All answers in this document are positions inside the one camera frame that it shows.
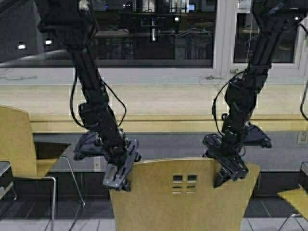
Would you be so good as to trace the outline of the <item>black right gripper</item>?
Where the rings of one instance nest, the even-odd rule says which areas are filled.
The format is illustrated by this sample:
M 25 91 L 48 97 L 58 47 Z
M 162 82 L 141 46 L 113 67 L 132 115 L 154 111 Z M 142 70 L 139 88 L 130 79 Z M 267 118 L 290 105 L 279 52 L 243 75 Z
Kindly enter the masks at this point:
M 218 188 L 228 180 L 237 181 L 246 178 L 249 170 L 245 162 L 237 150 L 224 146 L 221 136 L 215 133 L 205 135 L 203 145 L 206 146 L 206 151 L 202 157 L 212 158 L 220 164 L 213 188 Z

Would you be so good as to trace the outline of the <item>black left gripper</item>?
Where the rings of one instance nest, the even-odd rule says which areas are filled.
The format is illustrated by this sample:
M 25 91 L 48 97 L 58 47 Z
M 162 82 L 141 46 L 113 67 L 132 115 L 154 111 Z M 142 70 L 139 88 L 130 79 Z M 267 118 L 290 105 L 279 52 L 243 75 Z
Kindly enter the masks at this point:
M 107 162 L 104 173 L 103 185 L 109 189 L 121 189 L 131 191 L 131 182 L 128 176 L 134 163 L 141 161 L 142 155 L 138 151 L 138 139 L 129 139 L 127 148 L 123 155 Z

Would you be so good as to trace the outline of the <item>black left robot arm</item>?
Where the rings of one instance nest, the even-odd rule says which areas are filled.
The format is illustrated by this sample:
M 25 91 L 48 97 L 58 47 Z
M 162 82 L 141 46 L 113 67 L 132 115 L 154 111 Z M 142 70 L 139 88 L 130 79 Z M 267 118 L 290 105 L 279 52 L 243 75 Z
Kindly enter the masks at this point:
M 85 102 L 75 122 L 86 129 L 74 149 L 74 159 L 103 156 L 107 162 L 103 183 L 117 191 L 131 190 L 128 175 L 141 160 L 139 143 L 127 137 L 109 104 L 111 88 L 102 80 L 90 51 L 98 24 L 90 0 L 36 1 L 43 33 L 51 33 L 69 53 L 75 83 L 81 84 Z

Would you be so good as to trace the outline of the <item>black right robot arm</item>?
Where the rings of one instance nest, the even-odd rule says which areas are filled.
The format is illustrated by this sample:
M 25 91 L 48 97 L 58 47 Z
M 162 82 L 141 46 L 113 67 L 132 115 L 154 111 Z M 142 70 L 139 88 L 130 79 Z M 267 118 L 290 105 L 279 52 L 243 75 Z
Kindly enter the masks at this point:
M 270 138 L 250 122 L 261 92 L 272 67 L 273 56 L 282 35 L 295 31 L 308 14 L 306 0 L 254 0 L 251 13 L 259 27 L 256 46 L 242 76 L 232 77 L 225 92 L 229 111 L 222 115 L 219 134 L 205 135 L 205 157 L 220 163 L 213 187 L 229 180 L 244 179 L 249 172 L 242 160 L 241 150 L 246 146 L 270 148 Z

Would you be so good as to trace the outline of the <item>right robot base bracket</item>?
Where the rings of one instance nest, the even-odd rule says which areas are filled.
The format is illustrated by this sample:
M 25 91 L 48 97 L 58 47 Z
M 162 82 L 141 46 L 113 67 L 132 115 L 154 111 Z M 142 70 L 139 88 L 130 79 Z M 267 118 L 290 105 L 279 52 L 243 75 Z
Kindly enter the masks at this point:
M 303 162 L 301 164 L 299 184 L 306 192 L 308 192 L 308 163 L 307 162 Z

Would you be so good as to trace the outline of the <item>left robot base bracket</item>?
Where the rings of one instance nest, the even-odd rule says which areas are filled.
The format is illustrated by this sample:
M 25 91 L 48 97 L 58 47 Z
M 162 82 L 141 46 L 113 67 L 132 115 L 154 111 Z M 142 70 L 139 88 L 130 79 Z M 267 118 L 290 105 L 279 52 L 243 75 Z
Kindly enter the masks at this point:
M 1 161 L 0 162 L 0 199 L 9 192 L 13 186 L 12 181 L 12 167 L 10 162 Z

